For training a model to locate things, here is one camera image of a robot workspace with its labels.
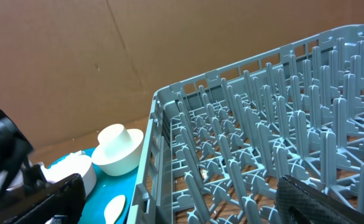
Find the brown wall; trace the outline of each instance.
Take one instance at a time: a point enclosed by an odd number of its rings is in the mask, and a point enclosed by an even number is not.
[[[0,108],[41,147],[148,115],[160,87],[360,23],[355,0],[0,0]]]

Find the teal surface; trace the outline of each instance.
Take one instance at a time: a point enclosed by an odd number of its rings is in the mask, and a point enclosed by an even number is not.
[[[88,156],[92,155],[95,149],[84,150]],[[64,157],[58,159],[53,164],[58,163]],[[124,223],[129,206],[131,204],[131,199],[133,195],[133,189],[136,181],[136,174],[138,173],[138,168],[135,168],[127,174],[112,177],[105,174],[98,166],[93,165],[95,168],[97,181],[92,192],[87,198],[85,207],[82,211],[82,216],[79,224],[87,223],[106,223],[104,212],[106,205],[117,195],[125,195],[126,205],[122,215],[118,218],[117,224]]]

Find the black object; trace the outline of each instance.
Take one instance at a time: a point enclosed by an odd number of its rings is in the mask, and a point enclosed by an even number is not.
[[[364,214],[289,175],[279,179],[276,208],[283,224],[364,223]]]
[[[30,165],[27,155],[34,148],[13,121],[0,110],[0,172],[6,177],[0,187],[0,223],[78,223],[85,206],[82,177],[72,174],[51,184],[40,165]],[[21,170],[24,185],[8,187]]]

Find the dish rack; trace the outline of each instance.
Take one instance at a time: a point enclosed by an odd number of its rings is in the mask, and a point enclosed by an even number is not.
[[[285,174],[364,213],[364,25],[158,90],[128,223],[280,223]]]

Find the white object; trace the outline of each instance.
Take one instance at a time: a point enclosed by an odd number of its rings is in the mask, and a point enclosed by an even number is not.
[[[86,196],[90,194],[96,184],[96,173],[91,158],[80,153],[71,153],[49,169],[45,169],[43,166],[41,169],[49,182],[58,182],[71,174],[80,174]]]
[[[108,126],[98,136],[99,146],[93,151],[92,162],[111,176],[132,171],[140,162],[143,136],[141,130],[126,130],[122,124]]]
[[[122,211],[125,207],[125,195],[119,195],[110,202],[108,202],[105,208],[105,220],[106,224],[113,224],[118,219],[118,217],[122,214]]]

